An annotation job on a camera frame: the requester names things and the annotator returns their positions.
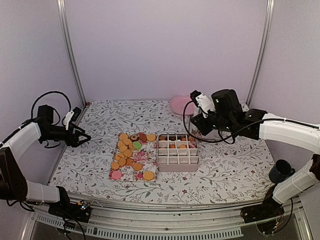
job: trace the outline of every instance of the white wall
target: white wall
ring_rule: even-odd
[[[30,118],[35,99],[44,92],[65,92],[72,106],[80,105],[60,27],[56,1],[0,1],[0,141]],[[61,115],[66,100],[48,96],[40,104]],[[25,177],[46,184],[61,148],[33,144],[20,159]],[[0,200],[0,239],[21,237],[28,214]]]
[[[320,123],[320,2],[277,0],[253,108],[313,124]],[[312,156],[294,146],[269,142],[275,159],[296,169]],[[301,194],[315,240],[320,239],[320,187]]]
[[[246,100],[266,0],[69,0],[88,101],[170,99],[234,88]]]

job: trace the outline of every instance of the floral tray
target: floral tray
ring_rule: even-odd
[[[129,137],[132,135],[137,135],[137,133],[120,133],[118,136],[121,134],[127,134]],[[157,174],[158,174],[158,164],[157,164],[157,156],[158,156],[158,151],[157,151],[157,139],[154,141],[143,141],[139,139],[137,142],[141,144],[140,149],[130,149],[132,151],[132,156],[130,157],[125,157],[126,159],[130,158],[133,160],[132,165],[124,165],[119,167],[119,169],[113,169],[112,168],[112,163],[111,163],[111,168],[110,168],[110,173],[109,173],[109,178],[113,181],[118,181],[118,182],[154,182],[157,179]],[[119,148],[119,142],[121,140],[118,138],[117,146],[115,147],[115,151],[113,154],[113,162],[119,162],[116,159],[116,156],[118,154],[123,153],[121,149]],[[142,169],[140,170],[135,170],[134,169],[134,164],[141,164]],[[121,172],[121,177],[113,178],[114,172],[117,171]],[[144,173],[145,172],[152,172],[154,174],[153,179],[147,179],[145,178]]]

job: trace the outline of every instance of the white tablecloth with floral pattern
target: white tablecloth with floral pattern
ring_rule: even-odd
[[[65,150],[51,186],[95,198],[201,205],[261,200],[271,185],[268,173],[274,160],[265,141],[239,136],[233,145],[199,143],[196,172],[159,172],[155,182],[110,180],[120,132],[185,133],[182,117],[170,110],[168,101],[93,101],[79,126],[91,141]]]

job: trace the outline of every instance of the plate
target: plate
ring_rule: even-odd
[[[191,99],[189,96],[175,96],[170,100],[170,109],[176,114],[183,115],[184,108]],[[186,108],[185,115],[190,116],[194,114],[195,104],[190,103]]]

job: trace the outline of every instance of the vent grille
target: vent grille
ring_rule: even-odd
[[[36,220],[56,228],[64,228],[64,221],[55,217],[37,213]],[[69,227],[67,229],[79,234],[81,233]],[[240,227],[202,233],[134,233],[87,226],[84,228],[84,232],[88,236],[108,240],[224,240],[243,237]]]

